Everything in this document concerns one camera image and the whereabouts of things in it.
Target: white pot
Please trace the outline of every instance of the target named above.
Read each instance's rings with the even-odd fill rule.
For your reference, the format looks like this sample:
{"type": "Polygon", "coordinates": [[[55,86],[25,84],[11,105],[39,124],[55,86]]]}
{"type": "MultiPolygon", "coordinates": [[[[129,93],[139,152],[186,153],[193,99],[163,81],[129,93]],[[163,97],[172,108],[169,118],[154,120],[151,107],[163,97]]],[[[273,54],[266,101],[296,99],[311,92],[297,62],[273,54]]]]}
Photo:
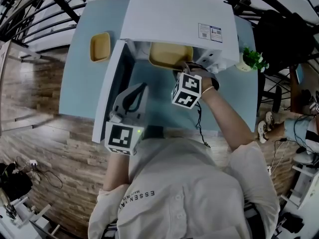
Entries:
{"type": "Polygon", "coordinates": [[[242,52],[239,53],[239,63],[236,65],[236,67],[241,71],[249,72],[252,70],[252,68],[244,62],[243,55],[244,54],[242,52]]]}

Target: light blue table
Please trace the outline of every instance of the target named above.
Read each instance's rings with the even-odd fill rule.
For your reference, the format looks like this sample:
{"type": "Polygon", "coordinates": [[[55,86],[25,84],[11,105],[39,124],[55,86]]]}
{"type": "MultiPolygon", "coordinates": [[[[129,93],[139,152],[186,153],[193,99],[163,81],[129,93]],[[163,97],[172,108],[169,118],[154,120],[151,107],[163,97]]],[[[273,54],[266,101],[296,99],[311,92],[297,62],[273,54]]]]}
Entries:
{"type": "MultiPolygon", "coordinates": [[[[86,118],[95,117],[96,107],[108,62],[93,63],[89,58],[89,43],[94,34],[111,33],[112,48],[119,38],[129,0],[99,0],[88,3],[80,18],[64,68],[59,112],[86,118]]],[[[250,23],[235,18],[239,46],[255,49],[250,23]]],[[[242,72],[234,66],[218,73],[219,92],[245,120],[253,131],[256,121],[257,72],[242,72]]],[[[137,61],[130,85],[146,82],[150,88],[146,120],[151,125],[194,129],[198,120],[196,108],[188,110],[172,105],[170,93],[175,81],[170,70],[137,61]]],[[[202,128],[219,130],[210,110],[202,106],[202,128]]]]}

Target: green plant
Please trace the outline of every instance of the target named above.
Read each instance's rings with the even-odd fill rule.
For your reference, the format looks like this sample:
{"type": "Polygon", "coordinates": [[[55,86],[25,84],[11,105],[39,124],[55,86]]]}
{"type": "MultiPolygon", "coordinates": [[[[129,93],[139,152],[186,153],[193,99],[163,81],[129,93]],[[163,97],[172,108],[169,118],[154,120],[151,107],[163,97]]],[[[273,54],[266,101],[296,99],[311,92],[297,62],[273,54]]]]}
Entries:
{"type": "Polygon", "coordinates": [[[243,53],[244,62],[254,70],[264,71],[268,69],[269,64],[263,59],[262,55],[257,51],[249,50],[248,47],[244,48],[243,53]]]}

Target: wooden floor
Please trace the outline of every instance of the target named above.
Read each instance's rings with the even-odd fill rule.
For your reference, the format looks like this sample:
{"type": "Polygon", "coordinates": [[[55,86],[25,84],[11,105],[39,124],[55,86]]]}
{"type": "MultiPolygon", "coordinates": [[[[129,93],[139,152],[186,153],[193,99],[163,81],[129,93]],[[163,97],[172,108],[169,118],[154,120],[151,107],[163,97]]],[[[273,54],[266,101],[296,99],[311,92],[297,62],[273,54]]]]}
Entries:
{"type": "MultiPolygon", "coordinates": [[[[39,169],[50,170],[40,174],[41,181],[33,179],[34,186],[28,193],[30,204],[42,209],[47,204],[52,208],[47,216],[57,224],[80,238],[87,238],[90,214],[102,186],[106,172],[108,153],[104,147],[91,141],[93,121],[58,115],[60,88],[67,49],[46,53],[46,59],[32,63],[10,61],[4,79],[1,99],[2,120],[20,118],[19,125],[35,124],[36,128],[0,138],[0,157],[3,162],[18,160],[21,168],[30,159],[36,159],[39,169]]],[[[261,107],[261,118],[269,107],[261,107]]],[[[289,112],[279,113],[277,120],[289,117],[289,112]]],[[[14,125],[3,125],[12,128],[14,125]]],[[[200,140],[197,131],[175,131],[168,129],[167,135],[181,135],[200,140]]],[[[204,132],[206,141],[212,146],[212,156],[223,167],[230,154],[227,143],[220,133],[204,132]]],[[[278,194],[286,193],[294,173],[291,171],[292,157],[297,149],[293,143],[285,142],[274,162],[280,165],[272,175],[278,194]]],[[[274,155],[274,143],[261,145],[268,164],[274,155]]]]}

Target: potted plant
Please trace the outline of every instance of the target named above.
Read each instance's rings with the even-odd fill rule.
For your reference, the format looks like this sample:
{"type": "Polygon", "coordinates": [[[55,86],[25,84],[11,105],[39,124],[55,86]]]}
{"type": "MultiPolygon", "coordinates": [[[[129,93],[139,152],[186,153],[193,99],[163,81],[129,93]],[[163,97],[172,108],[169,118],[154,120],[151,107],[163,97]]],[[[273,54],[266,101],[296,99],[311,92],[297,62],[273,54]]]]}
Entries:
{"type": "Polygon", "coordinates": [[[239,63],[236,65],[239,70],[249,72],[253,69],[264,72],[265,69],[269,68],[269,64],[266,63],[262,55],[248,47],[245,47],[244,52],[241,52],[239,56],[239,63]]]}

